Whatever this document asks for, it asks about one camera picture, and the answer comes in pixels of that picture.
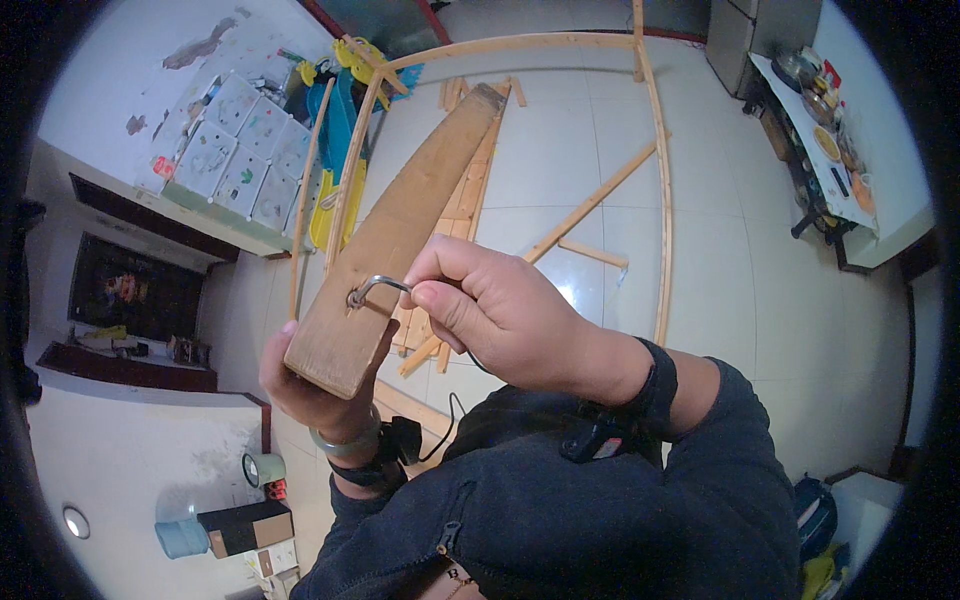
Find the zipper pull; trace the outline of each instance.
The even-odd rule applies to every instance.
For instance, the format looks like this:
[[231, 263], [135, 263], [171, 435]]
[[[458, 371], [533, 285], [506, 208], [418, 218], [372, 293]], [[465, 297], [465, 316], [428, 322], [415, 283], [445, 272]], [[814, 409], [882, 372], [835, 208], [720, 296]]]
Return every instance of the zipper pull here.
[[437, 552], [439, 554], [446, 556], [453, 545], [453, 539], [456, 538], [457, 532], [460, 531], [462, 526], [463, 524], [460, 521], [449, 521], [444, 525], [444, 533], [440, 536], [440, 541], [437, 542]]

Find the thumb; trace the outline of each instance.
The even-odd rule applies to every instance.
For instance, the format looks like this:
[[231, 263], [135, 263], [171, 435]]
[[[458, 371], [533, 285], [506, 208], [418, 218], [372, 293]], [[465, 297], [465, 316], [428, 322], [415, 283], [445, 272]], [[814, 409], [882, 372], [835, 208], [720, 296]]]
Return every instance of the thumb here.
[[483, 339], [490, 339], [495, 325], [487, 318], [476, 300], [442, 281], [422, 281], [411, 293], [411, 299], [463, 341], [468, 347]]

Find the zipper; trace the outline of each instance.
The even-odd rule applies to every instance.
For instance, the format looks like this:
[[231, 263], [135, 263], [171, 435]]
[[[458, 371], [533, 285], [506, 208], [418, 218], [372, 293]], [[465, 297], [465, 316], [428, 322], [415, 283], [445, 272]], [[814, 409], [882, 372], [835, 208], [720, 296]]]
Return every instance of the zipper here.
[[476, 489], [476, 482], [467, 481], [457, 490], [457, 496], [446, 515], [447, 521], [444, 523], [444, 529], [440, 534], [440, 539], [437, 540], [438, 554], [447, 556], [453, 550], [453, 543], [457, 539], [457, 534], [460, 533], [460, 528], [463, 527], [461, 518], [463, 518], [467, 498], [473, 493], [474, 489]]

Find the refrigerator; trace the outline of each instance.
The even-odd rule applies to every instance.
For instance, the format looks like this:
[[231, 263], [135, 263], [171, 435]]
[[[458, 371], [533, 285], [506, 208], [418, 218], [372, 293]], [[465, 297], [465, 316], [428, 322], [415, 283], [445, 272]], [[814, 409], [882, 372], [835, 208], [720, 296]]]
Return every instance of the refrigerator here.
[[822, 0], [712, 0], [707, 61], [734, 98], [743, 99], [753, 77], [753, 52], [772, 59], [780, 49], [813, 43]]

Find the bracelet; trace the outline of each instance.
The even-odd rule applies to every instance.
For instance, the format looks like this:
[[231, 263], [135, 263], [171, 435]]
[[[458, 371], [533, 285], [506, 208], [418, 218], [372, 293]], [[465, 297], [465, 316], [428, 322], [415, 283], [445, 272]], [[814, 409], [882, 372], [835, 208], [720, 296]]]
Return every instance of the bracelet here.
[[310, 427], [310, 437], [313, 438], [313, 443], [330, 456], [349, 456], [357, 450], [375, 444], [380, 438], [380, 411], [376, 410], [376, 406], [372, 404], [370, 408], [370, 415], [373, 417], [371, 426], [361, 433], [356, 440], [346, 444], [334, 444], [325, 440], [319, 431]]

